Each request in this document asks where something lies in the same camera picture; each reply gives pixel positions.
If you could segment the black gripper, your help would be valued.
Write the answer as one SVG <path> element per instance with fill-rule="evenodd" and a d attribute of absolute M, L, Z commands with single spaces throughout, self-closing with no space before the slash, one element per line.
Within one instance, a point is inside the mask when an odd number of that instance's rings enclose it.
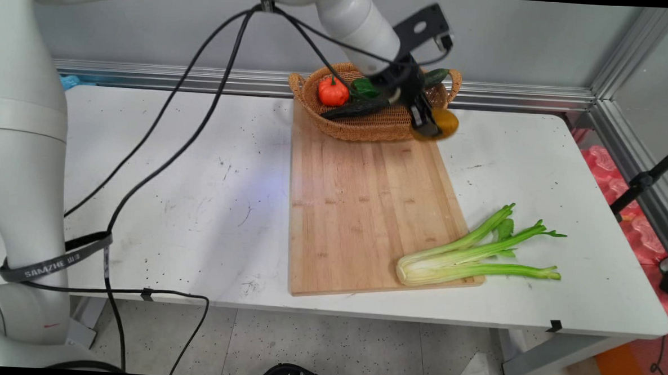
<path fill-rule="evenodd" d="M 369 76 L 372 86 L 379 90 L 371 100 L 373 109 L 404 105 L 411 114 L 412 137 L 437 139 L 443 131 L 433 115 L 433 109 L 447 108 L 446 90 L 425 89 L 425 75 L 412 55 L 405 54 L 382 72 Z"/>

